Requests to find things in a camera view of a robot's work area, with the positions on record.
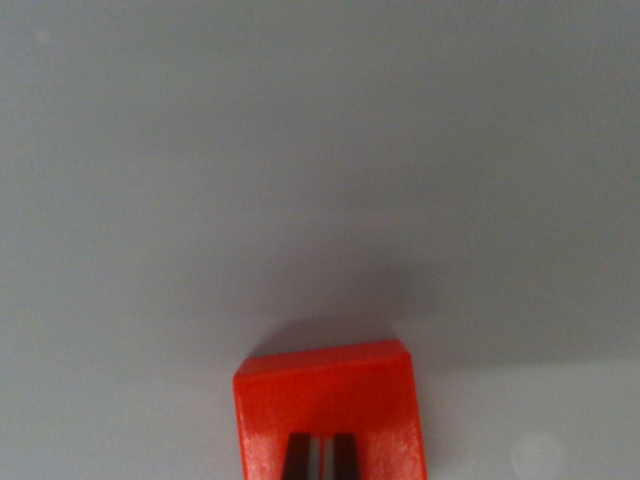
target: red plastic piece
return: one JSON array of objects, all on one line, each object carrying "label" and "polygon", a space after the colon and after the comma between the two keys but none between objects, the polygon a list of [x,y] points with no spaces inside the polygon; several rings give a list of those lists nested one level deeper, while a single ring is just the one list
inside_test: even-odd
[{"label": "red plastic piece", "polygon": [[411,356],[386,341],[247,359],[233,379],[246,480],[280,480],[290,432],[355,433],[362,480],[426,480]]}]

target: dark slot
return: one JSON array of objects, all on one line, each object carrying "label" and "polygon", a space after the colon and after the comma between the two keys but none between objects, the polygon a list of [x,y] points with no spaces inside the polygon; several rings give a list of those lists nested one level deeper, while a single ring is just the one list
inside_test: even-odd
[{"label": "dark slot", "polygon": [[282,480],[307,480],[310,444],[311,435],[308,433],[289,434]]},{"label": "dark slot", "polygon": [[333,437],[333,478],[360,480],[356,436],[352,433],[339,433]]}]

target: red block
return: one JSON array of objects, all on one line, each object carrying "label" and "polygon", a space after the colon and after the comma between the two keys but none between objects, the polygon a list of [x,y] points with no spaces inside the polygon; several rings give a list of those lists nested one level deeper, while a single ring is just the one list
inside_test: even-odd
[{"label": "red block", "polygon": [[354,433],[361,480],[426,480],[411,356],[386,341],[247,359],[233,379],[246,480],[280,480],[291,432]]}]

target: gray background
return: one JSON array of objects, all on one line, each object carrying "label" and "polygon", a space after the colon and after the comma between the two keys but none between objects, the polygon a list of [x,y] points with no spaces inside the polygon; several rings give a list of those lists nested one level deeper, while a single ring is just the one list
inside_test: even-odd
[{"label": "gray background", "polygon": [[396,336],[432,480],[637,479],[639,22],[5,2],[0,478],[240,479],[247,355]]}]

